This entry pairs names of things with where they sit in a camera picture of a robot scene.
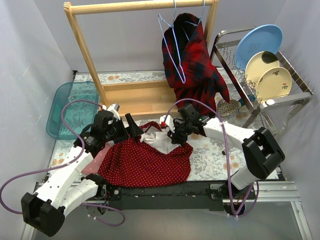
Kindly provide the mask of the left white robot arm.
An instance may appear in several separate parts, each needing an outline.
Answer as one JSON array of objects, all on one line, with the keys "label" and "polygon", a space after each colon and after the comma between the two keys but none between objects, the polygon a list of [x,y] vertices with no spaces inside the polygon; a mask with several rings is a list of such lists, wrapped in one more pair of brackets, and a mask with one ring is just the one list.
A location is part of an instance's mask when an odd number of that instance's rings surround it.
[{"label": "left white robot arm", "polygon": [[62,227],[66,216],[90,198],[101,200],[106,196],[107,182],[91,173],[76,187],[71,187],[83,169],[91,163],[107,142],[121,143],[143,134],[132,118],[125,115],[128,126],[115,110],[100,110],[93,123],[87,125],[69,152],[72,162],[57,169],[34,193],[21,199],[23,220],[48,237]]}]

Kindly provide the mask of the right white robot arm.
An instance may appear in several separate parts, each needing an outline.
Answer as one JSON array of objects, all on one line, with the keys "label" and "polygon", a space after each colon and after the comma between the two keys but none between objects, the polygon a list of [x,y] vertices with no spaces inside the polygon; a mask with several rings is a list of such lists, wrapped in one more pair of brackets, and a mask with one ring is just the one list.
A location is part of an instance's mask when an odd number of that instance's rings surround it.
[{"label": "right white robot arm", "polygon": [[265,180],[285,160],[278,142],[265,127],[249,129],[221,122],[217,117],[201,115],[190,103],[178,112],[180,118],[167,114],[159,120],[162,128],[169,128],[172,144],[184,145],[189,135],[197,134],[223,141],[227,149],[235,147],[243,152],[245,166],[225,183],[227,195],[232,199],[243,195],[245,188],[255,181]]}]

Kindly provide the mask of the red polka dot cloth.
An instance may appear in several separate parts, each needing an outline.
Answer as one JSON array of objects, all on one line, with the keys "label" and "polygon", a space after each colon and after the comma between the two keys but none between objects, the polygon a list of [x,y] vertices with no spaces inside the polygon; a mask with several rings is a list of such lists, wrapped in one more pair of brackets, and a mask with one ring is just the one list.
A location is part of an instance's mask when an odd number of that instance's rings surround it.
[{"label": "red polka dot cloth", "polygon": [[193,147],[172,144],[160,125],[150,121],[140,128],[143,135],[113,145],[98,174],[109,184],[129,188],[165,187],[187,181]]}]

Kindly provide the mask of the red plaid skirt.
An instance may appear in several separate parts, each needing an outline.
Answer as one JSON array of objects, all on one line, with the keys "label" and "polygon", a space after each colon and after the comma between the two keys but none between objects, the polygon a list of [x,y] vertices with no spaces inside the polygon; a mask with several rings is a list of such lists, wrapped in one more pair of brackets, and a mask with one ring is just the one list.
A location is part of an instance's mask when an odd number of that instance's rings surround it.
[{"label": "red plaid skirt", "polygon": [[[216,110],[216,94],[220,94],[227,103],[230,102],[230,94],[225,80],[211,63],[202,23],[193,14],[182,13],[174,21],[174,31],[186,76],[185,84],[173,66],[163,39],[162,55],[164,73],[176,95],[177,107],[190,103],[201,115],[212,116]],[[171,50],[171,31],[167,29],[164,34]]]}]

